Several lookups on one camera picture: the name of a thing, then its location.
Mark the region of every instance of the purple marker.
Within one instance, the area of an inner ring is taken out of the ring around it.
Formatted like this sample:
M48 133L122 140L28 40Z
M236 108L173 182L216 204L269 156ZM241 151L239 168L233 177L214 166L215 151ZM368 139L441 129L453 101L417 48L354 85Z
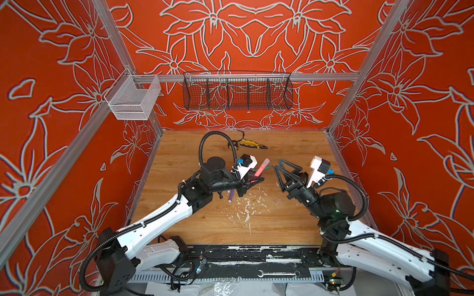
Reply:
M235 191L235 189L232 189L232 191L230 192L229 202L231 202L232 198L234 197L234 191Z

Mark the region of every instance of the wooden table surface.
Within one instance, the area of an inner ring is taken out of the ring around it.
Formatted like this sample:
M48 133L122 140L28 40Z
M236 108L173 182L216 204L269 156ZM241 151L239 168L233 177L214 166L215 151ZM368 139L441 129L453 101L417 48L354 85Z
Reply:
M206 132L165 131L153 161L140 201L132 221L137 221L159 208L177 192L177 185L199 169L198 148ZM233 140L241 138L241 132L226 132ZM269 165L277 165L284 158L311 172L309 167L314 155L331 162L331 168L340 174L331 148L323 132L295 131L246 131L245 138L268 146L268 149L239 147L237 156L250 154L259 162L270 159ZM232 166L232 152L227 141L212 135L206 140L203 159L222 157L227 169ZM214 194L213 201L186 218L165 233L164 237L179 235L187 244L294 244L320 245L322 238L318 220L297 200L288 200L277 185L273 169L262 174L265 181L251 188L244 197L234 195L228 202ZM331 180L325 186L347 190L341 180Z

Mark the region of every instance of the combination wrench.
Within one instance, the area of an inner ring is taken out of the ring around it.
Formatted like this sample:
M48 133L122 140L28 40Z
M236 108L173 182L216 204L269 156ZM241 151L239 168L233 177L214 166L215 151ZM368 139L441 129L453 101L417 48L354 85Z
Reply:
M294 277L299 277L300 272L295 271L295 272L269 272L269 273L264 273L263 270L258 270L257 276L259 278L263 278L264 276L294 276Z

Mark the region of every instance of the black cable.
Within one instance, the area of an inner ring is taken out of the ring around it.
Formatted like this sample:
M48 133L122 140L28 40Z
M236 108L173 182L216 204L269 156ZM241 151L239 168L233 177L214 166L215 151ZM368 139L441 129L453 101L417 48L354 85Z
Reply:
M330 243L334 243L334 244L340 244L340 243L351 243L351 242L355 242L355 241L359 241L359 240L362 240L362 239L367 239L367 238L376 238L375 237L375 234L374 233L364 233L364 234L361 234L361 235L358 235L358 236L354 236L354 237L351 237L351 238L348 238L348 239L344 239L344 240L332 240L330 238L328 238L327 236L325 236L324 234L321 235L323 239L327 240L328 242ZM422 259L424 256L421 255L420 253L408 248L407 246L403 245L402 243L388 237L388 236L384 236L384 235L379 235L377 237L377 239L381 239L381 240L384 240L386 242L390 242L394 245L396 245L397 247L403 249L404 251L410 253L411 255L415 256L416 258L418 259ZM426 258L426 261L429 263L429 264L432 264L434 266L437 266L439 268L442 268L442 269L445 269L447 271L449 271L450 273L453 273L453 274L456 274L460 277L463 277L463 278L466 278L470 281L474 281L474 276L473 275L470 275L468 273L465 273L465 272L462 272L462 271L459 271L457 269L454 269L452 267L449 267L449 266L446 266L446 265L443 265L443 264L440 264L434 260L431 260L431 259L428 259Z
M134 291L134 290L132 290L132 289L129 289L129 288L127 288L127 287L124 287L124 288L125 288L125 290L127 290L128 292L130 292L130 293L132 293L132 294L135 294L135 295L137 295L137 296L155 296L154 294L142 294L142 293L136 292L136 291Z
M358 220L360 218L362 218L367 209L368 209L368 202L367 202L367 195L365 194L365 192L362 190L362 188L360 188L354 181L352 181L351 179L347 178L347 177L344 177L344 176L340 176L340 175L336 175L336 174L331 174L331 175L326 175L325 176L326 179L332 179L332 178L336 178L336 179L341 179L347 183L349 183L350 185L352 185L355 189L357 189L357 191L360 193L361 197L362 197L362 209L360 210L360 212L353 216L353 217L347 217L347 220L348 221L355 221L355 220ZM346 221L346 218L344 219L340 219L340 220L336 220L334 222L332 222L331 224L329 224L328 226L324 227L321 229L321 231L324 233L327 229L335 226L335 225L338 225L339 223L341 222L344 222ZM367 239L367 238L375 238L375 234L374 233L364 233L364 234L361 234L361 235L358 235L358 236L354 236L352 238L348 238L348 239L344 239L344 240L332 240L330 238L328 238L326 235L322 234L321 235L323 239L327 240L328 242L330 243L334 243L334 244L340 244L340 243L351 243L351 242L355 242L355 241L359 241L359 240L362 240L362 239ZM411 255L417 257L418 259L422 259L424 256L419 254L418 252L406 247L405 245L399 243L398 241L390 238L390 237L387 237L387 236L384 236L384 235L379 235L378 236L379 239L382 239L384 241L387 241L387 242L390 242L394 245L396 245L397 247L405 250L406 252L410 253ZM449 271L450 273L453 273L453 274L456 274L460 277L463 277L463 278L466 278L470 281L474 281L474 276L468 274L468 273L465 273L465 272L462 272L462 271L459 271L457 269L454 269L452 267L449 267L449 266L446 266L446 265L443 265L443 264L440 264L436 261L433 261L431 259L428 259L426 258L427 262L434 265L434 266L437 266L439 268L442 268L442 269L445 269L447 271ZM451 288L451 292L453 293L461 293L461 294L470 294L470 295L474 295L474 290L466 290L466 289L455 289L455 288Z
M244 131L241 131L241 130L238 130L238 132L242 132L242 139L238 140L237 142L240 142L242 141L244 138L245 138L245 133Z
M183 277L183 278L180 278L180 277L177 277L176 275L174 275L173 273L175 273L181 266L183 266L185 263L187 262L190 262L191 263L191 268L190 268L190 272L187 276ZM187 281L189 280L193 275L194 275L194 262L192 260L186 260L184 261L181 265L177 265L176 268L173 270L173 272L169 271L165 266L164 264L160 264L158 265L159 268L161 268L162 271L164 271L168 276L171 277L171 279L174 279L174 280L177 280L177 281Z
M236 153L236 149L235 149L234 145L232 144L232 140L230 139L230 137L228 135L226 135L225 133L223 133L223 132L212 131L212 132L208 132L207 134L205 134L204 137L202 137L202 139L201 139L201 143L199 144L199 153L198 153L199 165L202 166L204 164L204 161L202 160L202 149L204 147L204 142L206 141L207 138L209 138L212 135L221 135L229 142L230 148L232 149L232 155L234 156L234 163L236 163L237 162L237 153Z
M162 238L164 241L167 241L167 239L166 239L164 236L162 236L162 235L160 234L160 235L158 236L158 243L160 243L160 238Z
M332 190L337 190L337 191L340 191L340 192L346 192L344 189L339 189L339 188L335 188L335 187L326 187L326 188L323 188L319 191L319 195L321 195L321 192L323 192L324 190L327 190L327 189L332 189Z
M359 187L359 185L357 185L357 183L355 183L354 181L352 181L351 179L347 178L347 177L344 177L344 176L341 176L341 175L336 175L336 174L331 174L331 175L326 175L324 177L325 179L332 179L332 178L336 178L336 179L341 179L347 183L349 183L350 185L352 185L355 189L357 189L357 191L359 191L360 193L360 196L362 198L362 208L360 210L360 212L353 216L353 217L347 217L347 220L348 221L355 221L355 220L359 220L360 218L362 218L365 213L367 212L367 209L369 207L368 203L367 203L367 195L365 194L365 192L362 190L362 188ZM333 226L336 226L338 225L339 223L342 223L346 221L346 218L342 218L342 219L339 219L339 220L336 220L334 222L332 222L331 224L329 224L328 226L325 226L324 228L321 228L321 231L322 232L325 232L327 229L333 227Z
M352 276L351 276L351 280L347 283L347 285L345 285L344 287L340 287L339 288L339 291L345 291L347 289L349 289L352 284L354 283L354 281L356 280L356 273L357 273L357 267L353 266L352 267Z
M195 172L185 182L181 182L180 184L178 184L178 197L176 198L176 200L181 200L181 186L184 185L184 183L187 183L187 182L191 181L192 179L194 179L198 175L199 172L200 171ZM97 252L100 249L107 246L109 243L111 243L113 240L115 240L119 236L124 235L126 233L129 233L131 231L137 230L138 228L144 227L147 224L150 224L150 223L158 220L159 218L161 218L161 217L165 216L166 214L170 213L171 211L173 211L173 209L176 206L178 206L178 203L174 202L174 204L172 204L169 208L167 208L163 212L161 212L161 213L159 213L159 214L157 214L157 215L155 215L155 216L153 216L149 219L146 219L145 221L143 221L143 223L141 223L141 224L132 224L131 226L129 226L129 227L127 227L127 228L125 228L121 231L115 232L112 237L108 238L103 243L98 245L94 250L92 250L92 252L90 252L89 255L87 255L87 257L82 262L81 269L79 270L79 284L81 285L81 287L85 291L88 291L88 292L98 292L98 291L102 290L103 288L105 288L105 286L106 286L105 284L102 284L100 286L91 286L91 285L89 285L89 283L86 281L86 278L85 278L87 266L89 265L92 258L95 256L95 254L97 254Z
M474 295L474 290L466 290L466 289L456 289L456 288L451 288L451 293L459 293L459 294L469 294L469 295Z

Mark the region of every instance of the red wallpaper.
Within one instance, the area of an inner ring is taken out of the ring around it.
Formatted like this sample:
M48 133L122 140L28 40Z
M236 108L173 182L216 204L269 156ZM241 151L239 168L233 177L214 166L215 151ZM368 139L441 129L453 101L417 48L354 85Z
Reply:
M111 113L0 272L0 293L76 295L82 260L124 226L156 140L149 122ZM89 265L88 280L98 276Z
M107 0L141 74L202 70L358 71L393 1ZM168 129L325 128L347 81L296 83L288 111L184 110L163 84L155 112Z
M382 232L474 274L473 16L471 1L413 1L335 138Z
M1 231L123 67L90 0L3 1L0 19ZM155 140L149 122L110 114L0 271L0 294L83 293L80 263L124 225Z
M123 67L88 0L0 7L1 231Z

